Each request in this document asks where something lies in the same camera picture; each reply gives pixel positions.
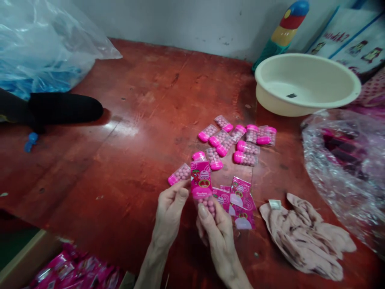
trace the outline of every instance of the red wooden table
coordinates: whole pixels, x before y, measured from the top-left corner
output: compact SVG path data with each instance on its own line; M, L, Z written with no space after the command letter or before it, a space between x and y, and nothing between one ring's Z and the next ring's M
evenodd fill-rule
M123 59L97 61L73 90L98 99L106 111L97 123L50 126L32 153L23 151L29 128L0 125L0 208L74 240L83 250L137 274L151 239L157 198L167 178L205 150L197 134L223 114L233 125L277 128L277 145L261 150L254 169L233 164L213 173L213 185L233 176L252 182L257 206L284 201L286 192L310 201L326 222L341 225L316 192L304 168L302 118L274 115L256 105L251 64L171 47L113 40ZM168 288L222 288L195 228L190 199L170 250ZM254 288L371 288L382 263L353 238L344 254L344 280L333 282L294 269L272 243L259 212L256 230L241 231L235 245Z

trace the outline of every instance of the plastic basin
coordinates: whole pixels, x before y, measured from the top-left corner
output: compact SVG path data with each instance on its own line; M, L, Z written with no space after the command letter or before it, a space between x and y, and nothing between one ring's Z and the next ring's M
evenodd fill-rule
M258 102L282 116L303 116L344 106L361 91L360 80L345 66L300 53L264 60L255 71L255 79Z

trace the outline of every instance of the hand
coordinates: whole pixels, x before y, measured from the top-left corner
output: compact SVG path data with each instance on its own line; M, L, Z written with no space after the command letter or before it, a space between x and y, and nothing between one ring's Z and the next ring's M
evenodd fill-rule
M206 231L215 270L228 288L252 288L235 251L233 221L216 199L214 203L215 220L203 204L198 205L199 236L207 245Z
M176 183L160 193L158 198L152 243L157 248L167 252L179 231L180 216L188 198L188 190L184 187L189 181L184 180Z

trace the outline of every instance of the forearm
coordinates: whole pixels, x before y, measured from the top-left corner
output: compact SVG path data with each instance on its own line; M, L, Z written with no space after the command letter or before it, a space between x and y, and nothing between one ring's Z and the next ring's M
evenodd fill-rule
M153 242L150 243L134 289L160 288L167 255L168 250L158 248Z
M233 274L224 280L228 289L253 289L239 260L233 264Z

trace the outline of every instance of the clear plastic bag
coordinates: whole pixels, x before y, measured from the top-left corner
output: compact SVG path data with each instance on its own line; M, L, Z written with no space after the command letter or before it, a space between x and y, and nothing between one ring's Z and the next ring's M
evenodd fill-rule
M341 223L385 259L385 123L322 110L301 125L305 165Z
M122 57L70 1L0 0L0 19L0 87L25 100L66 92L95 59Z

